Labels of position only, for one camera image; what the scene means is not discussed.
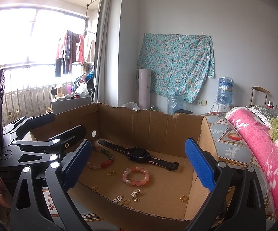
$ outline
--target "gray curtain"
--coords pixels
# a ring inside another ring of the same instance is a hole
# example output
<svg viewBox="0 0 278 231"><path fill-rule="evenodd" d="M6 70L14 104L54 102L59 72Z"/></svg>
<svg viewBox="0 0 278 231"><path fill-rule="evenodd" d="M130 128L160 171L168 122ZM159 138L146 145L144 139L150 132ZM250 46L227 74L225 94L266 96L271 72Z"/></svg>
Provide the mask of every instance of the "gray curtain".
<svg viewBox="0 0 278 231"><path fill-rule="evenodd" d="M98 23L95 40L93 102L105 102L105 52L110 0L99 0Z"/></svg>

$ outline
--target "pink blanket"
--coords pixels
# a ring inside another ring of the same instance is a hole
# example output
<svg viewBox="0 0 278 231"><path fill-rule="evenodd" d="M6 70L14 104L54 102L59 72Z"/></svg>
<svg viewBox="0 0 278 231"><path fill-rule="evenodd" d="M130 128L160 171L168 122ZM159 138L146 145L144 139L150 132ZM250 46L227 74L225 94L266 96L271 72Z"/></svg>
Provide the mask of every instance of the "pink blanket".
<svg viewBox="0 0 278 231"><path fill-rule="evenodd" d="M269 136L269 128L247 108L234 108L227 115L253 151L270 185L278 217L278 148Z"/></svg>

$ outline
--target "patterned tablecloth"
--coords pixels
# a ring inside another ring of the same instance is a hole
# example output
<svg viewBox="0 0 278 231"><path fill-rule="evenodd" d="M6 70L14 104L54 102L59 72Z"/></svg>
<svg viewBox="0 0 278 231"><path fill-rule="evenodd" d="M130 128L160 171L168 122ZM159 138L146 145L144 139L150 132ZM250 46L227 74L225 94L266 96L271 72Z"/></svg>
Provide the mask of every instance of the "patterned tablecloth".
<svg viewBox="0 0 278 231"><path fill-rule="evenodd" d="M207 118L219 159L234 168L244 169L248 165L254 167L265 203L266 230L270 229L276 221L274 202L271 189L256 157L224 115L218 112L202 115ZM234 188L229 188L227 194L227 207L230 204L233 192Z"/></svg>

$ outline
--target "watch face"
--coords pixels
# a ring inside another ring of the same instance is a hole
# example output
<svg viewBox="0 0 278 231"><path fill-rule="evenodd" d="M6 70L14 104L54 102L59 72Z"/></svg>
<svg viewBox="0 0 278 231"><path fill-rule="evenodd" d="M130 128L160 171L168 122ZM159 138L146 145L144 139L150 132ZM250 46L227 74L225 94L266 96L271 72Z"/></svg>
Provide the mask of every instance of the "watch face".
<svg viewBox="0 0 278 231"><path fill-rule="evenodd" d="M138 147L134 147L129 150L129 153L136 157L143 157L147 153L147 151Z"/></svg>

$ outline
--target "black watch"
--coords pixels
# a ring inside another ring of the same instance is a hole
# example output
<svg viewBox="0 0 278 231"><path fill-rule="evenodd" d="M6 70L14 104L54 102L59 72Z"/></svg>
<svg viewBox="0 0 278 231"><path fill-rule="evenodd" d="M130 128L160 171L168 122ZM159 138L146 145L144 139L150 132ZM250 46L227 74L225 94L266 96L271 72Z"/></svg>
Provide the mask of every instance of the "black watch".
<svg viewBox="0 0 278 231"><path fill-rule="evenodd" d="M128 159L131 159L132 161L136 161L139 163L142 163L142 162L152 163L152 164L164 167L169 171L177 170L179 167L178 162L168 162L168 161L157 159L155 157L152 157L147 150L139 148L139 147L126 148L126 147L122 147L122 146L107 142L105 140L99 140L98 143L105 147L114 149L116 151L119 151L119 152L125 154L128 157Z"/></svg>

